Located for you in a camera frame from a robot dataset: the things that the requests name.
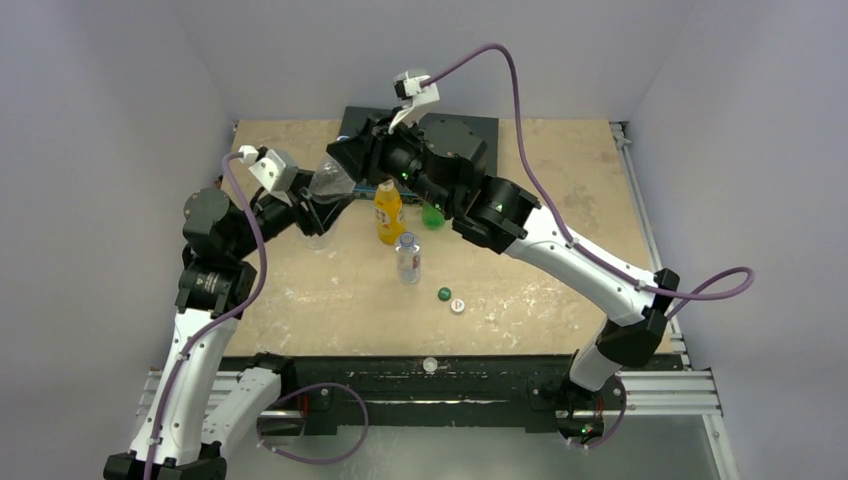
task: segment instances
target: white cable connector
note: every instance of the white cable connector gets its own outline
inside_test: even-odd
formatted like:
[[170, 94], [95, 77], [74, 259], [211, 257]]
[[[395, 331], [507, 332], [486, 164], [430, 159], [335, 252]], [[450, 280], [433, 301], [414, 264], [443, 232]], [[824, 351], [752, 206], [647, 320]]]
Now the white cable connector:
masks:
[[401, 122], [413, 126], [439, 102], [436, 84], [421, 87], [421, 82], [430, 78], [422, 69], [407, 70], [395, 77], [395, 93], [403, 107], [389, 123], [389, 133]]
[[239, 153], [243, 156], [241, 158], [241, 163], [247, 165], [248, 167], [256, 163], [256, 159], [259, 158], [259, 151], [256, 150], [252, 145], [242, 145], [239, 147]]
[[250, 173], [252, 173], [257, 180], [259, 180], [262, 188], [264, 188], [270, 195], [287, 202], [288, 196], [286, 195], [286, 192], [289, 187], [291, 187], [291, 184], [294, 182], [297, 172], [299, 171], [294, 159], [292, 159], [284, 150], [277, 152], [269, 148], [268, 151], [265, 152], [264, 157], [258, 161], [254, 157], [253, 161], [255, 163], [248, 167], [248, 170], [250, 170]]

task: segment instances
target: clear plastic bottle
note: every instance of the clear plastic bottle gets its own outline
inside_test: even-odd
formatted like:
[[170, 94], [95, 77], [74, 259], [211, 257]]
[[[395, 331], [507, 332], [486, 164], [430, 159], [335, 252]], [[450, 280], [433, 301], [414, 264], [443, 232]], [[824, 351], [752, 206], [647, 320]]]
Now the clear plastic bottle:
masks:
[[[333, 157], [326, 155], [312, 175], [312, 180], [309, 182], [309, 192], [312, 193], [315, 201], [320, 203], [322, 199], [330, 200], [334, 196], [349, 194], [353, 192], [353, 187], [355, 186], [356, 182], [347, 175], [344, 168]], [[324, 235], [311, 235], [307, 237], [300, 232], [300, 229], [298, 229], [298, 232], [303, 237], [307, 248], [311, 250], [322, 250], [329, 246], [338, 223], [338, 220], [336, 220]]]
[[398, 237], [395, 245], [398, 253], [398, 276], [400, 283], [414, 285], [421, 279], [421, 246], [418, 238], [410, 232], [404, 232]]

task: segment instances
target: bottle cap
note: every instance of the bottle cap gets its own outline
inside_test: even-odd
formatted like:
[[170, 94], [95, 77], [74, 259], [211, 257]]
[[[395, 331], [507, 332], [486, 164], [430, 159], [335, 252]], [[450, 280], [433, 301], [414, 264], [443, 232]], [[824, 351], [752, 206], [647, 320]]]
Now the bottle cap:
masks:
[[458, 298], [455, 298], [451, 302], [451, 311], [453, 311], [453, 313], [459, 315], [460, 313], [465, 311], [465, 302], [463, 302], [462, 300], [460, 300]]
[[412, 248], [415, 246], [415, 235], [410, 232], [403, 232], [400, 234], [400, 246], [405, 248]]

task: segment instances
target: small water bottle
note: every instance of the small water bottle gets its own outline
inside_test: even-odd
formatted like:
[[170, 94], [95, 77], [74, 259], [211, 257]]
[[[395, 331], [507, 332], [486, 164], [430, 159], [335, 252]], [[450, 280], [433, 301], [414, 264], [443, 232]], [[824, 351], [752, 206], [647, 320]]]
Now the small water bottle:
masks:
[[414, 285], [421, 279], [421, 246], [418, 238], [410, 232], [404, 232], [395, 244], [398, 253], [398, 276], [400, 283]]

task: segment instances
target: plastic bottle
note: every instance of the plastic bottle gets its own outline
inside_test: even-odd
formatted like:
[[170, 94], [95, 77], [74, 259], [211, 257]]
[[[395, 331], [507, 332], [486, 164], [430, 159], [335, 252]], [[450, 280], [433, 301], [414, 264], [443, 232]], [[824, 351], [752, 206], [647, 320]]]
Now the plastic bottle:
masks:
[[[337, 195], [346, 195], [353, 192], [354, 182], [344, 171], [341, 165], [336, 162], [333, 157], [326, 155], [315, 173], [312, 175], [312, 180], [309, 182], [309, 192], [312, 193], [315, 201], [320, 202], [322, 198], [331, 199]], [[338, 220], [330, 226], [330, 229], [324, 235], [311, 235], [303, 237], [306, 247], [312, 250], [321, 250], [327, 248], [332, 240]]]
[[430, 206], [427, 202], [424, 202], [421, 207], [421, 221], [424, 222], [425, 227], [430, 230], [438, 230], [445, 224], [445, 217], [435, 207]]
[[398, 237], [395, 251], [398, 253], [398, 276], [400, 283], [414, 285], [421, 279], [421, 246], [418, 238], [410, 232]]
[[374, 216], [377, 219], [377, 236], [386, 245], [394, 245], [406, 230], [403, 218], [403, 202], [395, 182], [388, 180], [377, 187], [374, 194]]

